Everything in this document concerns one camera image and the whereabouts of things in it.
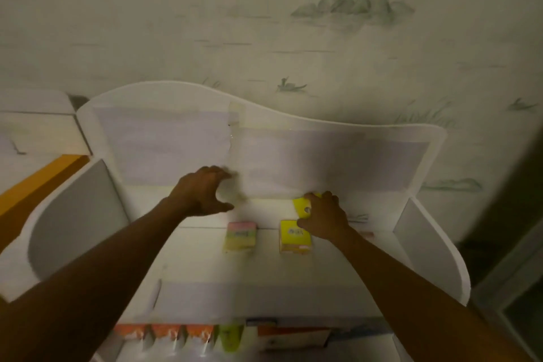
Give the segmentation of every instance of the person's right hand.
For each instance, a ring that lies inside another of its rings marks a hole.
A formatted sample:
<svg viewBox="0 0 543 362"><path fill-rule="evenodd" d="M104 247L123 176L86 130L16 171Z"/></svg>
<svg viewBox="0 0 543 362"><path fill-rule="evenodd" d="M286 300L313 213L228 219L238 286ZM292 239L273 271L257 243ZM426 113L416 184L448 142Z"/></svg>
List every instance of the person's right hand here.
<svg viewBox="0 0 543 362"><path fill-rule="evenodd" d="M324 192L322 197L312 193L307 193L303 197L311 201L311 216L307 219L298 219L300 228L332 243L351 229L347 215L339 207L338 197L330 191Z"/></svg>

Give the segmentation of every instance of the yellow package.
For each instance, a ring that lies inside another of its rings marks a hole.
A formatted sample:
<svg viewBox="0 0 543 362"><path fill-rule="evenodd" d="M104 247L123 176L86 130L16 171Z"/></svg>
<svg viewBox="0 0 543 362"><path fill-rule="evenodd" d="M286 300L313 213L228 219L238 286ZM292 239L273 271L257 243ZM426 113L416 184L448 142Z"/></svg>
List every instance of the yellow package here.
<svg viewBox="0 0 543 362"><path fill-rule="evenodd" d="M281 252L309 253L311 235L299 228L295 220L282 220L279 229L279 250Z"/></svg>
<svg viewBox="0 0 543 362"><path fill-rule="evenodd" d="M322 195L318 192L315 192L314 194L318 197L322 197ZM299 197L298 199L294 199L292 203L294 203L294 209L296 210L299 218L307 219L311 216L311 201L309 199Z"/></svg>

